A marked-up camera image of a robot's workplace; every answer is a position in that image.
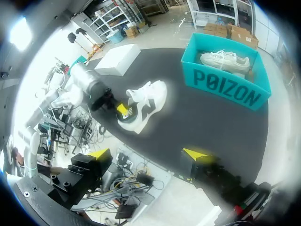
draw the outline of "white sneaker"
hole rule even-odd
[[[240,58],[233,52],[224,52],[221,50],[216,53],[204,53],[200,59],[204,65],[234,74],[247,74],[250,70],[249,58]]]
[[[166,97],[167,87],[163,81],[156,81],[153,84],[149,81],[138,90],[128,89],[127,96],[129,112],[135,113],[131,120],[126,120],[128,115],[123,115],[123,121],[118,120],[118,124],[128,131],[135,131],[139,134],[145,127],[149,118],[163,108]]]

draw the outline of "wires on floor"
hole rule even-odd
[[[58,110],[58,109],[62,109],[62,110],[66,110],[66,111],[72,111],[74,109],[77,109],[80,105],[76,106],[76,107],[71,107],[69,109],[63,108],[63,107],[55,107],[53,108],[54,110]]]
[[[102,203],[102,202],[103,202],[103,203],[106,203],[106,204],[112,206],[113,208],[115,208],[116,210],[118,210],[118,208],[117,208],[116,206],[114,206],[114,204],[109,203],[109,202],[107,202],[107,201],[105,201],[105,200],[99,200],[99,199],[97,199],[97,198],[95,198],[95,197],[93,197],[93,198],[88,198],[88,199],[89,199],[89,200],[97,200],[98,202],[95,203],[95,204],[92,204],[91,206],[89,206],[89,207],[87,207],[86,209],[84,209],[85,211],[86,211],[87,209],[93,207],[93,206],[99,205],[99,204]]]
[[[65,128],[64,127],[62,127],[56,120],[55,120],[55,123],[57,124],[57,126],[59,127],[59,128],[61,128],[62,129],[62,132],[65,130]],[[79,145],[79,140],[78,139],[76,139],[74,136],[72,136],[71,134],[70,134],[70,136],[77,142],[77,145],[76,145],[76,147],[79,147],[78,145]]]
[[[138,204],[138,206],[140,206],[140,204],[141,204],[141,200],[137,197],[137,196],[134,196],[134,195],[131,195],[131,196],[129,196],[129,197],[134,197],[134,198],[136,198],[138,201],[139,201],[139,204]]]
[[[162,180],[154,180],[154,181],[159,181],[159,182],[162,182],[162,188],[156,188],[155,186],[154,186],[154,184],[152,185],[155,189],[157,189],[157,190],[163,190],[164,189],[164,182],[162,181]]]
[[[94,212],[102,212],[102,213],[117,213],[117,212],[109,212],[109,211],[103,211],[103,210],[86,210],[86,212],[90,212],[90,211],[94,211]]]
[[[236,225],[236,224],[249,224],[249,225],[254,225],[254,224],[253,224],[252,222],[250,222],[250,221],[241,220],[241,221],[231,222],[231,223],[228,223],[228,224],[223,225],[223,226],[233,226],[233,225]]]

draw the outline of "metal shelf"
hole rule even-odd
[[[251,4],[249,4],[249,3],[246,3],[246,2],[241,1],[241,0],[236,0],[236,1],[239,1],[239,2],[241,2],[241,3],[244,3],[244,4],[246,4],[247,6],[250,6],[250,7],[251,7]]]
[[[148,6],[144,6],[144,7],[142,7],[141,9],[143,9],[143,8],[147,8],[147,7],[151,7],[151,6],[155,6],[155,5],[159,5],[159,4],[158,4],[158,3],[151,4],[151,5],[148,5]]]
[[[151,16],[151,15],[156,14],[156,13],[162,13],[162,11],[160,10],[160,11],[152,12],[152,13],[149,13],[149,14],[146,14],[146,15],[147,15],[147,16]]]

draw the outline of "teal shoe box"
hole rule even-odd
[[[253,82],[229,72],[197,63],[199,51],[234,52],[241,58],[250,59]],[[271,96],[269,79],[259,53],[239,42],[226,38],[193,33],[181,59],[185,83],[232,100],[249,109],[259,109]]]

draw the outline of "white shelf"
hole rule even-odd
[[[205,27],[207,23],[208,22],[205,21],[205,20],[196,20],[196,25],[197,26]]]
[[[117,18],[118,16],[121,16],[121,15],[123,15],[123,13],[121,12],[121,13],[119,13],[117,16],[114,16],[113,18],[111,18],[110,20],[108,20],[108,21],[106,21],[107,23],[108,22],[110,22],[111,20],[113,20],[113,19],[115,19],[115,18]]]
[[[99,36],[102,36],[102,35],[104,35],[104,34],[106,34],[106,33],[108,33],[108,32],[110,32],[111,30],[110,29],[108,29],[107,31],[105,31],[104,33],[101,33]]]
[[[155,6],[155,5],[159,5],[159,4],[158,4],[158,3],[151,4],[151,5],[148,5],[148,6],[144,6],[144,7],[142,7],[141,9],[143,9],[143,8],[148,8],[148,7]]]
[[[96,28],[96,30],[94,30],[94,32],[96,32],[99,28],[101,28],[102,26],[104,26],[105,24],[100,25],[98,28]]]
[[[219,3],[219,2],[215,2],[216,5],[221,5],[221,6],[228,6],[230,8],[234,8],[233,5],[228,5],[228,4],[222,4],[222,3]]]
[[[113,10],[116,9],[116,8],[118,8],[118,6],[115,6],[115,7],[111,8],[108,12],[106,12],[106,13],[103,14],[103,15],[99,15],[99,16],[104,17],[105,15],[107,15],[108,13],[110,13],[111,11],[113,11]]]
[[[246,4],[247,6],[250,6],[250,7],[251,7],[251,4],[249,4],[249,3],[246,3],[246,2],[241,1],[241,0],[236,0],[236,1],[239,1],[239,2],[241,2],[241,3],[244,3],[244,4]]]
[[[224,13],[217,13],[217,15],[218,16],[224,16],[224,17],[231,18],[231,19],[235,20],[234,16],[230,16],[230,15],[227,15],[227,14],[224,14]]]
[[[234,16],[230,16],[230,15],[227,15],[227,14],[224,14],[224,13],[201,12],[201,11],[197,11],[197,10],[193,10],[192,12],[193,13],[204,13],[204,14],[212,14],[212,15],[224,16],[224,17],[231,18],[231,19],[235,20]]]
[[[92,24],[89,25],[89,27],[91,27],[97,20],[99,20],[100,18],[98,17],[95,21],[93,21]]]
[[[123,20],[123,21],[121,21],[119,24],[116,24],[116,25],[114,25],[114,26],[111,27],[111,28],[117,27],[117,26],[119,26],[119,25],[121,25],[121,24],[123,24],[123,23],[125,23],[125,22],[128,22],[128,20],[127,20],[127,19],[126,19],[126,20]]]

